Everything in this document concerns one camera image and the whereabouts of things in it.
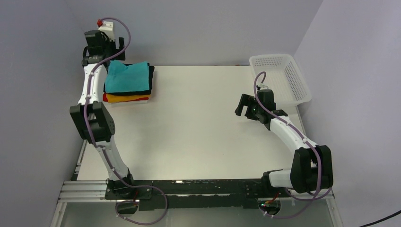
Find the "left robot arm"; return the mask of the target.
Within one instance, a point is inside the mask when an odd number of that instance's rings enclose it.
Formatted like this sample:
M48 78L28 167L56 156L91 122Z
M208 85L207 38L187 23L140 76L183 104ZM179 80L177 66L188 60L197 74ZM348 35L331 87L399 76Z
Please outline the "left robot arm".
M79 101L70 115L80 137L93 145L108 172L109 191L132 187L134 180L116 146L115 122L103 103L105 79L110 61L121 53L104 31L85 32L83 51L84 84Z

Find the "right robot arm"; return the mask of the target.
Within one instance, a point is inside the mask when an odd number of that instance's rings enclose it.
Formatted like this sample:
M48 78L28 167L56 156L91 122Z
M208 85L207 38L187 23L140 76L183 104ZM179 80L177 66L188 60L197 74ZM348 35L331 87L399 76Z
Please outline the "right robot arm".
M306 193L333 186L331 150L308 139L284 110L276 108L272 90L257 90L256 96L242 94L235 114L244 114L247 119L263 124L281 139L293 156L289 169L263 174L262 181L268 190L292 189Z

